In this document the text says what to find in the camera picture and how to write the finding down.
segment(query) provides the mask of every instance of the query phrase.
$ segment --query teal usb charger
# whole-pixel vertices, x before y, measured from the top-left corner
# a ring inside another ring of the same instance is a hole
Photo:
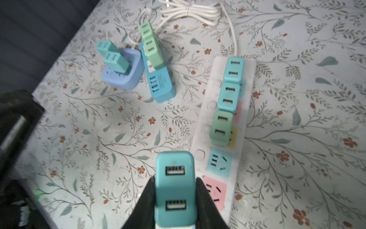
[[[187,151],[156,158],[155,222],[160,227],[190,226],[197,220],[194,158]]]

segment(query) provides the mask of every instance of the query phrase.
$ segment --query printed flower pattern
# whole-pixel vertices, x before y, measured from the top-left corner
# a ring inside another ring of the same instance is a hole
[[[226,1],[235,31],[225,17],[216,27],[176,19],[158,35],[176,96],[157,103],[145,73],[131,91],[104,82],[105,64],[95,49],[100,39],[126,47],[126,31],[135,30],[145,7],[156,9],[151,23],[159,24],[158,1],[140,3],[100,1],[33,92],[45,113],[16,168],[37,187],[35,195],[55,224],[120,227],[118,219],[131,214],[156,173],[156,156],[189,150],[214,58],[234,56],[235,32],[238,56],[257,64],[254,85],[245,91],[250,98],[241,98],[250,108],[234,118],[246,118],[247,126],[245,138],[237,139],[245,153],[235,190],[226,183],[233,206],[220,213],[232,229],[363,228],[363,5]],[[191,44],[193,38],[200,44]],[[206,164],[199,164],[204,173]],[[359,192],[349,194],[348,186]]]

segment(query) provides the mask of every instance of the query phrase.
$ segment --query power outlet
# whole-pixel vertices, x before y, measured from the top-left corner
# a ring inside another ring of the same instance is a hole
[[[203,183],[205,184],[207,191],[210,193],[210,196],[215,203],[216,208],[219,211],[222,211],[224,209],[225,203],[226,184],[209,178],[208,176],[204,177]]]
[[[229,177],[231,160],[231,154],[217,149],[211,149],[210,157],[207,162],[207,171],[221,177]]]

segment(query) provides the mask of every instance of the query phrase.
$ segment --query black object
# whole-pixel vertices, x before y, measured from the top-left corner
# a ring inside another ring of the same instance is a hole
[[[196,229],[229,229],[200,178],[196,178],[196,202]],[[154,206],[155,177],[151,177],[122,229],[155,229]]]
[[[24,120],[4,151],[0,150],[0,190],[43,112],[44,108],[25,90],[5,93],[0,97],[0,144],[21,116]]]

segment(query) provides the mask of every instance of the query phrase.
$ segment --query blue outlet cover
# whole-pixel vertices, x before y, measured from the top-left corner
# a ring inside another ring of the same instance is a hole
[[[207,162],[207,171],[221,177],[229,177],[232,156],[230,153],[212,148]]]

